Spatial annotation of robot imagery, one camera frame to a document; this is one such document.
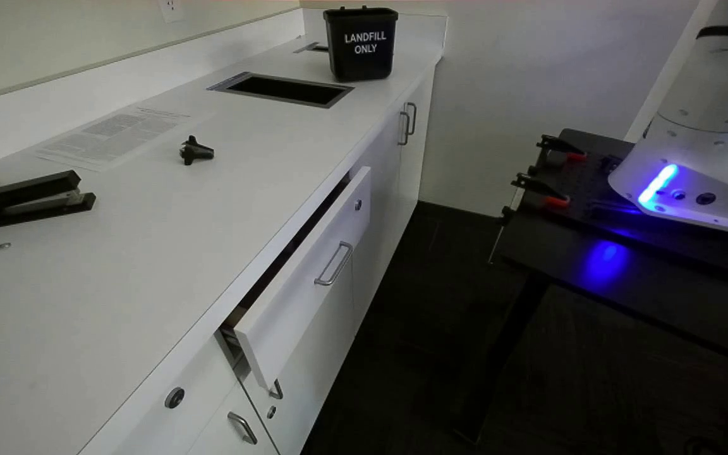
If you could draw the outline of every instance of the glowing blue light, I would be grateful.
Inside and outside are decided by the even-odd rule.
[[[623,246],[601,241],[587,254],[581,280],[587,289],[606,289],[626,270],[626,264]]]
[[[639,204],[648,208],[648,211],[655,211],[658,192],[664,189],[673,183],[675,175],[677,175],[677,165],[661,166],[659,175],[637,197]]]

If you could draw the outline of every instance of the label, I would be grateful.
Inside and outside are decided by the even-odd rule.
[[[386,40],[385,30],[344,32],[344,42],[354,45],[356,55],[377,53],[378,42]]]

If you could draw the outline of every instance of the white countertop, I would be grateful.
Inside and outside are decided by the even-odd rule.
[[[206,92],[241,70],[334,84],[329,55],[302,45],[123,108],[174,127],[113,165],[50,155],[52,141],[0,159],[0,183],[75,169],[99,197],[0,227],[0,452],[81,449],[155,370],[206,342],[443,55],[402,45],[388,79],[352,84],[330,108]],[[189,133],[213,163],[182,165]]]

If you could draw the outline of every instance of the black container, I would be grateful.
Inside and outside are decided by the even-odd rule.
[[[395,21],[386,8],[326,11],[329,55],[338,82],[386,79],[392,74]]]

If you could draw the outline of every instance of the white machine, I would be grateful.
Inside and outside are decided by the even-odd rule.
[[[610,185],[645,214],[728,231],[728,21],[712,15],[697,32],[648,133]]]

